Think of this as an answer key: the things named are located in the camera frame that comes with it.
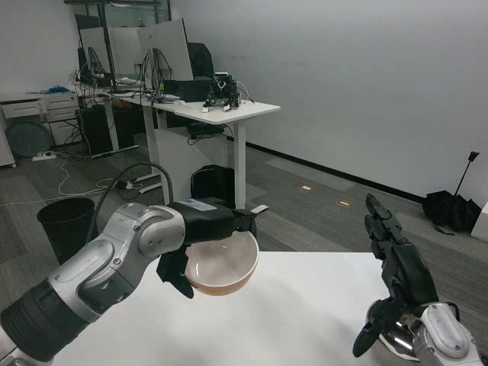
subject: white label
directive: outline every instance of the white label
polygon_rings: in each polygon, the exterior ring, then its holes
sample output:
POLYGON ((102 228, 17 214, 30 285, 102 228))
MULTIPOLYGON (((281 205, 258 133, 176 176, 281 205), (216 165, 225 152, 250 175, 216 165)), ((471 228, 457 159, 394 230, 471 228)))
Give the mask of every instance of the white label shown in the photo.
POLYGON ((192 198, 190 198, 189 200, 179 201, 179 203, 184 204, 185 206, 192 207, 195 210, 199 210, 199 211, 211 211, 217 209, 214 206, 210 206, 209 204, 205 204, 204 202, 200 202, 192 198))

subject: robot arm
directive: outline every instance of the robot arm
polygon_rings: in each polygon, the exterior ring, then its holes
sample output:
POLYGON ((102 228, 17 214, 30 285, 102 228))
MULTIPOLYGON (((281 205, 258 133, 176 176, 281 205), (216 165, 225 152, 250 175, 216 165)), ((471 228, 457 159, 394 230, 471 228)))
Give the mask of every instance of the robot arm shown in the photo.
POLYGON ((449 305, 439 303, 430 271, 419 250, 403 236, 400 222, 370 194, 366 206, 370 214, 364 223, 372 252, 382 261, 381 277, 390 297, 370 307, 354 356, 360 357, 380 339, 400 357, 429 366, 482 366, 473 336, 449 305))
POLYGON ((161 279, 193 297, 184 276, 186 247, 248 231, 257 215, 195 200, 171 206, 120 207, 100 236, 5 309, 0 366, 51 364, 83 329, 129 297, 157 258, 161 279))

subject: small robot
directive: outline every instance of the small robot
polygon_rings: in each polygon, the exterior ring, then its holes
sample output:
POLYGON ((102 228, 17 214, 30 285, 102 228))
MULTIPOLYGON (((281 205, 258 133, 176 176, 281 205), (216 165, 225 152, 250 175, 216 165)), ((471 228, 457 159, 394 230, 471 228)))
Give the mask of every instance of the small robot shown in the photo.
POLYGON ((230 111, 237 109, 240 102, 241 95, 237 91, 237 82, 232 80, 228 72, 215 72, 202 112, 208 113, 210 107, 216 104, 223 105, 224 111, 230 111))

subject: computer monitor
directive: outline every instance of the computer monitor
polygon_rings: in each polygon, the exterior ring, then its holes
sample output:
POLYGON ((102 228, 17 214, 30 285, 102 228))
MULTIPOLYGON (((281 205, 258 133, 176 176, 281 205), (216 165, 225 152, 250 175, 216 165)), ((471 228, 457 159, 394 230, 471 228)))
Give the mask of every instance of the computer monitor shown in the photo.
MULTIPOLYGON (((143 63, 144 56, 141 53, 137 29, 125 27, 108 28, 116 76, 136 75, 139 73, 139 65, 143 63)), ((106 72, 110 72, 103 28, 82 29, 80 33, 90 70, 93 71, 94 64, 99 61, 101 67, 106 72), (90 48, 95 51, 98 59, 94 56, 94 53, 88 51, 90 48)))
POLYGON ((151 69, 154 67, 155 57, 159 57, 159 66, 166 75, 169 71, 166 65, 166 61, 168 62, 172 80, 193 80, 183 19, 138 28, 137 34, 143 55, 151 51, 149 58, 151 69), (160 50, 166 61, 159 53, 154 53, 153 49, 160 50))

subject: black baseboard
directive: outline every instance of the black baseboard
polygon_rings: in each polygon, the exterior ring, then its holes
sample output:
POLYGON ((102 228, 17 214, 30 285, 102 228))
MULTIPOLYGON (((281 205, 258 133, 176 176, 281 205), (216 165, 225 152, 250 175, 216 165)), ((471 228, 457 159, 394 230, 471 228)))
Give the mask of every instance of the black baseboard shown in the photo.
MULTIPOLYGON (((230 141, 234 141, 234 139, 232 137, 227 137, 227 139, 230 141)), ((328 168, 326 166, 316 164, 315 162, 309 162, 307 160, 300 159, 300 158, 297 158, 295 156, 291 156, 291 155, 288 155, 288 154, 285 154, 285 153, 282 153, 282 152, 279 152, 279 151, 276 151, 273 149, 268 149, 267 147, 255 145, 254 143, 246 143, 246 146, 251 147, 251 148, 256 149, 256 150, 259 150, 259 151, 262 151, 264 153, 268 153, 268 154, 271 154, 271 155, 274 155, 274 156, 277 156, 277 157, 280 157, 280 158, 283 158, 286 160, 290 160, 292 162, 297 162, 298 164, 309 166, 311 168, 320 170, 321 172, 329 173, 329 174, 338 176, 340 178, 344 178, 344 179, 347 179, 349 181, 359 183, 361 185, 366 185, 368 187, 377 189, 379 191, 394 194, 395 196, 405 198, 407 200, 418 202, 420 204, 423 201, 423 197, 417 196, 416 194, 412 194, 412 193, 408 193, 405 191, 401 191, 400 189, 388 187, 387 185, 381 185, 380 183, 377 183, 375 181, 368 181, 367 179, 360 178, 360 177, 357 177, 357 176, 352 175, 352 174, 344 173, 344 172, 341 172, 339 170, 335 170, 332 168, 328 168)))

